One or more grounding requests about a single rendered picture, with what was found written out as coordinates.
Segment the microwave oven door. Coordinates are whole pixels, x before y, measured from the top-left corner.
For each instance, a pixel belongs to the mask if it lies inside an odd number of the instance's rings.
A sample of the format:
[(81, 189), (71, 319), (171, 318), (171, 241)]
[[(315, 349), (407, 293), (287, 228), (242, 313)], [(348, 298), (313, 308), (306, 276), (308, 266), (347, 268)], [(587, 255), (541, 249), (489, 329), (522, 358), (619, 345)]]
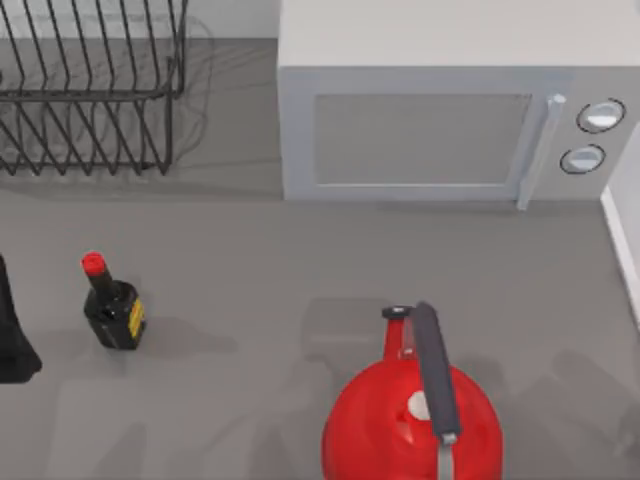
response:
[(550, 92), (530, 69), (283, 67), (285, 196), (513, 200)]

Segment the black bottle with red cap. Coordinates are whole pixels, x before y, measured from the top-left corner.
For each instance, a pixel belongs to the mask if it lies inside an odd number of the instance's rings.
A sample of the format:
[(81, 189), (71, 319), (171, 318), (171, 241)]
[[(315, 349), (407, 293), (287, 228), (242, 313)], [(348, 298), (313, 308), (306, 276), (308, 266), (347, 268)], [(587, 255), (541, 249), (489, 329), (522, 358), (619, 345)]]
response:
[(81, 265), (90, 284), (83, 311), (99, 343), (112, 350), (136, 350), (146, 328), (137, 289), (114, 279), (100, 252), (87, 252)]

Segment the pale microwave oven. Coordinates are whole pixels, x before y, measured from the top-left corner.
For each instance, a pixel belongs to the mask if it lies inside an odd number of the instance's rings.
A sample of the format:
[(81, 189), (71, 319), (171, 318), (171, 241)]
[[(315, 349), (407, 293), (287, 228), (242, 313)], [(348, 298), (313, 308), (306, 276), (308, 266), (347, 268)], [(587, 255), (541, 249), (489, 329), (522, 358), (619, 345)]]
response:
[[(282, 0), (283, 67), (513, 68), (545, 74), (567, 99), (534, 201), (595, 201), (640, 127), (640, 0)], [(580, 130), (587, 104), (609, 98), (624, 119)], [(568, 175), (570, 149), (600, 146), (596, 170)]]

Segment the small microwave knob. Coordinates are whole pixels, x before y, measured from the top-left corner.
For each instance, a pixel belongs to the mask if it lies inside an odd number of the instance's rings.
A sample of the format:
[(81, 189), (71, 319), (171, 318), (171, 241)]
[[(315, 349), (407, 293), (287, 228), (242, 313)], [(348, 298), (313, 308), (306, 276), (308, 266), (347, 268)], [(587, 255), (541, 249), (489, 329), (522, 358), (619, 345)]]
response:
[(606, 159), (606, 152), (598, 145), (589, 144), (565, 152), (559, 165), (568, 175), (584, 175), (596, 171)]

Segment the large microwave knob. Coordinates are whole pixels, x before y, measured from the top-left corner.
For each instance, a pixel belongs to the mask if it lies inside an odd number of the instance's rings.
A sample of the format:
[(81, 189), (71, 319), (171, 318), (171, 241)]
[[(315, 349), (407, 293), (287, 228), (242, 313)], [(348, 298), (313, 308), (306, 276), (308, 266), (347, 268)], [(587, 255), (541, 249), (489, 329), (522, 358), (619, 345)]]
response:
[(585, 105), (576, 118), (578, 128), (589, 134), (599, 134), (615, 128), (625, 117), (626, 107), (618, 99)]

